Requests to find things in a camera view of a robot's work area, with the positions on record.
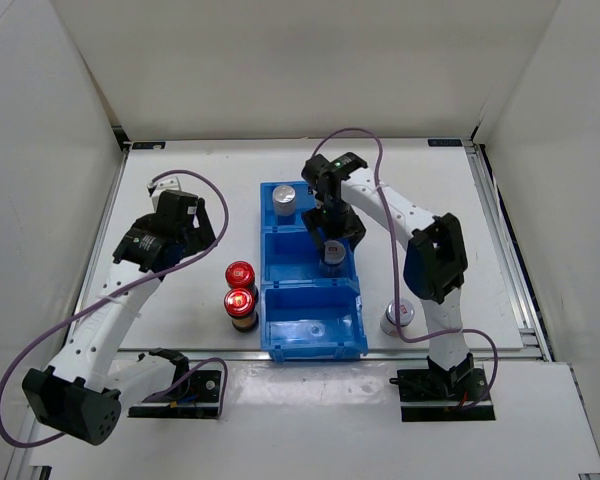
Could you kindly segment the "silver-lid salt shaker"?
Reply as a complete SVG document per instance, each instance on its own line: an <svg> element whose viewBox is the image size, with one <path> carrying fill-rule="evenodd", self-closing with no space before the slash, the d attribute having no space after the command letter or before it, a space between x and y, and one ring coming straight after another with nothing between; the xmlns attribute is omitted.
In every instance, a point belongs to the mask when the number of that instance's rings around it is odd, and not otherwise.
<svg viewBox="0 0 600 480"><path fill-rule="evenodd" d="M291 185L277 185L272 192L273 211L279 222L291 222L296 211L296 191Z"/></svg>

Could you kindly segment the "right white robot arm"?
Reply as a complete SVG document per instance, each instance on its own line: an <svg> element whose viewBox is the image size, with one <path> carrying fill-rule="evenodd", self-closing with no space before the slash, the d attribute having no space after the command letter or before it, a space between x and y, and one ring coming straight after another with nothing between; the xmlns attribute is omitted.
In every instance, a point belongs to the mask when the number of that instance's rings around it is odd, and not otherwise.
<svg viewBox="0 0 600 480"><path fill-rule="evenodd" d="M418 207L375 179L367 162L352 152L333 161L315 155L301 176L316 200L302 221L322 256L329 240L345 240L352 249L361 242L366 229L358 211L392 234L393 246L404 248L401 276L420 299L428 329L430 390L440 399L456 397L474 368L461 333L460 296L468 261L459 219Z"/></svg>

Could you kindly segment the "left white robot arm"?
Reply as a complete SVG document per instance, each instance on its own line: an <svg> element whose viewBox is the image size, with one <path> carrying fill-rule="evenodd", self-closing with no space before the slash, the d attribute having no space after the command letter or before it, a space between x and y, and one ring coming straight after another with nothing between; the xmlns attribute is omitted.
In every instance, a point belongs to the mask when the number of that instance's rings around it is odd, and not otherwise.
<svg viewBox="0 0 600 480"><path fill-rule="evenodd" d="M155 348L118 373L110 370L166 271L215 240L203 198L165 190L154 208L134 222L114 251L102 306L83 317L46 369L30 369L22 381L41 424L91 445L102 444L131 406L145 399L178 400L190 387L188 359L175 350Z"/></svg>

